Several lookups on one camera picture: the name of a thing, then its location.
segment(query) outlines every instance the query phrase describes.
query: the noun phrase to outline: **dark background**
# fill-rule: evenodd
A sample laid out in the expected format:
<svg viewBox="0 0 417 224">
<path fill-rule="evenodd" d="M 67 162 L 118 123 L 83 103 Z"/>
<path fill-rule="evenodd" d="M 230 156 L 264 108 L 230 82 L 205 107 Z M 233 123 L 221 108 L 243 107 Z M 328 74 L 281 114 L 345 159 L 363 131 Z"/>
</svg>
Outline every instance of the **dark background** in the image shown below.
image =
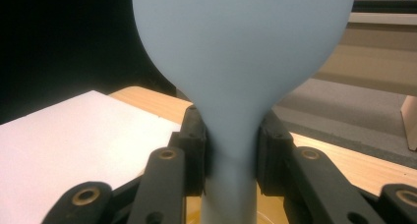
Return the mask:
<svg viewBox="0 0 417 224">
<path fill-rule="evenodd" d="M 130 85 L 175 94 L 138 36 L 132 0 L 2 0 L 0 124 Z"/>
</svg>

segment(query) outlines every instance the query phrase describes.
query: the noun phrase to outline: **spoon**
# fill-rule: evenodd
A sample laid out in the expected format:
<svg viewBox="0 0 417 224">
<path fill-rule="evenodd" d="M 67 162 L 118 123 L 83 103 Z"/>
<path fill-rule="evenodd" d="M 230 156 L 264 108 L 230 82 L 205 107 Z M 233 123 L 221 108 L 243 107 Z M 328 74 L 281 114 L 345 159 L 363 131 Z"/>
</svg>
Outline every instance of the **spoon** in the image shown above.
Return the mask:
<svg viewBox="0 0 417 224">
<path fill-rule="evenodd" d="M 202 223 L 256 223 L 258 126 L 325 62 L 352 2 L 133 0 L 149 57 L 208 128 Z"/>
</svg>

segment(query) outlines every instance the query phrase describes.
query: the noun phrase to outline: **gray surface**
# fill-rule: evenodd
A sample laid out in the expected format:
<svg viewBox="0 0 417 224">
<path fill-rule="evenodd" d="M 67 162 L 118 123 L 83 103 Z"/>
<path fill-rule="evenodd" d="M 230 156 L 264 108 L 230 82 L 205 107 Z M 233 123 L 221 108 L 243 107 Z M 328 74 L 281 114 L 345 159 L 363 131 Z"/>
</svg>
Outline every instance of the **gray surface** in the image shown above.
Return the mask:
<svg viewBox="0 0 417 224">
<path fill-rule="evenodd" d="M 272 110 L 289 131 L 417 169 L 400 108 L 405 95 L 310 79 Z"/>
</svg>

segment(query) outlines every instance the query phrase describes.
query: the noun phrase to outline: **white paper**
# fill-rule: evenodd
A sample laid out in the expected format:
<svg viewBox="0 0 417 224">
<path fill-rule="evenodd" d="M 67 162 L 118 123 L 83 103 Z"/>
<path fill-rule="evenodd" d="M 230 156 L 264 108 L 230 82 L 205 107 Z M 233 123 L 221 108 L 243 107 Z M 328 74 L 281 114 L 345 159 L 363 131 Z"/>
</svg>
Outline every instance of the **white paper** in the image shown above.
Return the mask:
<svg viewBox="0 0 417 224">
<path fill-rule="evenodd" d="M 0 223 L 40 223 L 83 182 L 120 187 L 179 129 L 95 91 L 0 125 Z"/>
</svg>

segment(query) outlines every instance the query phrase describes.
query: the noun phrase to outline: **wooden table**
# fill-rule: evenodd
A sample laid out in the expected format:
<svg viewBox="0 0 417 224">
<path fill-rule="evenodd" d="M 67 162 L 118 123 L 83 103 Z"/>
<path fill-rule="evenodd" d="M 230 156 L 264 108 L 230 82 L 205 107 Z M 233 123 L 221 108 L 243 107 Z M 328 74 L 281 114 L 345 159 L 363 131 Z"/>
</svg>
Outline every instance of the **wooden table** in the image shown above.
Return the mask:
<svg viewBox="0 0 417 224">
<path fill-rule="evenodd" d="M 185 109 L 192 104 L 189 101 L 138 86 L 124 88 L 110 94 L 110 96 L 178 124 L 182 123 Z M 301 135 L 292 134 L 292 136 L 296 145 L 310 146 L 323 151 L 353 185 L 369 193 L 378 196 L 383 185 L 393 183 L 417 187 L 417 170 L 415 169 Z M 260 206 L 270 207 L 271 202 L 282 208 L 282 198 L 280 197 L 259 197 L 259 209 Z M 265 210 L 263 214 L 276 220 L 275 223 L 281 221 L 280 219 L 284 216 L 283 211 L 277 213 L 275 207 L 271 211 Z"/>
</svg>

